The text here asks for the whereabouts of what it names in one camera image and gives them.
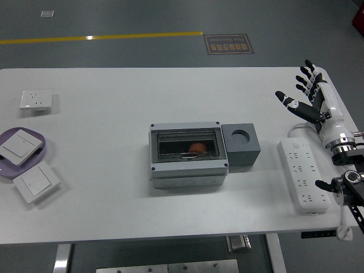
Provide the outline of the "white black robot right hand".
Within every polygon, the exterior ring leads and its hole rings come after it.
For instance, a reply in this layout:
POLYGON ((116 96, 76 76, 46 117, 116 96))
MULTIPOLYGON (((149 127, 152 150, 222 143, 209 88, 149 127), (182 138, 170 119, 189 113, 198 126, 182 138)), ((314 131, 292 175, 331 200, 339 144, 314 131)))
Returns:
POLYGON ((281 91, 275 92, 279 101, 294 115, 307 121, 321 136, 324 147, 332 153, 349 151, 355 146, 354 135, 344 125, 338 98, 321 71, 309 60, 300 67, 305 77, 296 76, 296 88, 302 91, 309 104, 293 99, 281 91))

